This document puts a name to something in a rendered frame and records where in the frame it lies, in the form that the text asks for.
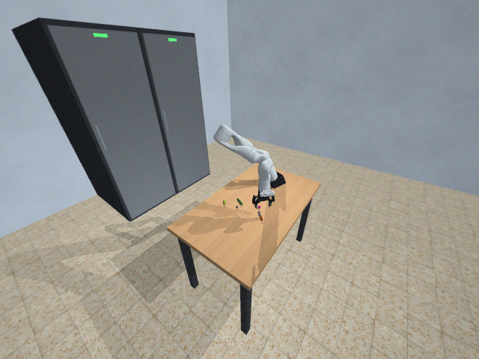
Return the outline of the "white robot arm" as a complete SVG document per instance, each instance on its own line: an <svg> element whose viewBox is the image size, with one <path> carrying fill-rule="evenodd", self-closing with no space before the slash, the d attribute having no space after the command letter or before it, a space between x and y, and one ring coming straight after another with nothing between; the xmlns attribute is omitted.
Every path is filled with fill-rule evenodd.
<svg viewBox="0 0 479 359"><path fill-rule="evenodd" d="M228 143L231 136L235 146ZM267 151L254 148L251 142L239 136L226 125L221 125L213 138L216 142L239 154L252 164L259 164L257 170L259 175L258 191L260 192L260 197L268 197L275 194L274 191L270 191L270 181L275 181L278 175Z"/></svg>

